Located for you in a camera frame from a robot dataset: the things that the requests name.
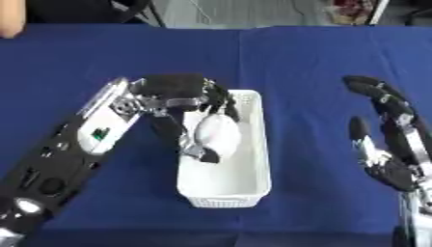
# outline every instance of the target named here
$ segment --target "robotic arm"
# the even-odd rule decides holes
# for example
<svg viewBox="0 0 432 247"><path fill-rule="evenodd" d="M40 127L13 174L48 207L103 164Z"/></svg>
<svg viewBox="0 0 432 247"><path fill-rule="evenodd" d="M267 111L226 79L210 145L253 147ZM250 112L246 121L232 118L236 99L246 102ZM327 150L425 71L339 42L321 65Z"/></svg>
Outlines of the robotic arm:
<svg viewBox="0 0 432 247"><path fill-rule="evenodd" d="M16 246L63 209L142 116L180 154L218 163L220 153L190 138L170 111L224 110L238 122L234 104L227 90L198 74L110 82L0 179L0 247Z"/></svg>
<svg viewBox="0 0 432 247"><path fill-rule="evenodd" d="M389 147L378 149L365 121L353 117L349 135L360 163L371 177L401 192L403 231L415 241L406 246L432 246L431 133L410 102L387 83L363 76L343 81L351 92L370 98Z"/></svg>

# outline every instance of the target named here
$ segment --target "robot finger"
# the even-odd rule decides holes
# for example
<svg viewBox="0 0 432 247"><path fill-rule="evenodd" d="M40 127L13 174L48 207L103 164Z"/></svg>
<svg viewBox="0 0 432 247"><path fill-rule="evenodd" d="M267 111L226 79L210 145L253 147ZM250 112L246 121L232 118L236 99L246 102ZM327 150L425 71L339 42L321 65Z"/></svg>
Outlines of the robot finger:
<svg viewBox="0 0 432 247"><path fill-rule="evenodd" d="M408 101L398 90L387 84L385 81L378 78L361 76L361 75L346 75L343 77L345 83L361 83L386 91L392 96L396 96L403 101Z"/></svg>
<svg viewBox="0 0 432 247"><path fill-rule="evenodd" d="M398 191L408 192L416 189L413 171L397 157L375 147L367 124L362 118L351 119L349 136L360 155L360 163L371 177Z"/></svg>
<svg viewBox="0 0 432 247"><path fill-rule="evenodd" d="M386 112L395 121L409 122L415 116L414 110L409 107L406 101L389 94L383 89L360 82L359 80L351 80L349 77L344 77L344 83L351 92L368 96L371 100L375 101L375 104L383 105L384 107L379 108L377 111L381 113Z"/></svg>

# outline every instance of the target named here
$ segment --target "blue tablecloth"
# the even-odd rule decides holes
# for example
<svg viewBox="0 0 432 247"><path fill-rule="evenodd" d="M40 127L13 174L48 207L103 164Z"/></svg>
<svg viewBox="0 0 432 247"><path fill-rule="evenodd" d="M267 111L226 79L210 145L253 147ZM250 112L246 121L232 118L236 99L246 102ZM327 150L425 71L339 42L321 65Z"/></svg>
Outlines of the blue tablecloth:
<svg viewBox="0 0 432 247"><path fill-rule="evenodd" d="M29 26L0 41L0 172L117 76L201 72L263 96L273 189L255 208L197 209L176 192L176 157L142 119L47 229L389 233L396 194L357 165L346 126L377 123L346 74L378 76L432 120L432 30L275 27L163 30ZM379 131L373 129L376 136Z"/></svg>

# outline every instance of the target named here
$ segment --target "wire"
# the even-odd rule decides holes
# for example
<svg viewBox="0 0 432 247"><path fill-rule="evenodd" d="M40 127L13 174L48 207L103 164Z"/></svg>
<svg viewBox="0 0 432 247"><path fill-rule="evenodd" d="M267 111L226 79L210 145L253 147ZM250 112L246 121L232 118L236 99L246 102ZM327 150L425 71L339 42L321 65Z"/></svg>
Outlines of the wire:
<svg viewBox="0 0 432 247"><path fill-rule="evenodd" d="M197 8L197 10L200 12L200 14L207 19L208 25L211 25L213 23L213 20L211 19L211 17L205 13L203 8L201 8L201 6L195 0L189 0L189 2L191 2L195 6L195 8Z"/></svg>
<svg viewBox="0 0 432 247"><path fill-rule="evenodd" d="M296 0L290 0L290 1L291 1L292 9L302 17L301 25L306 25L305 13L303 13L302 11L299 10Z"/></svg>

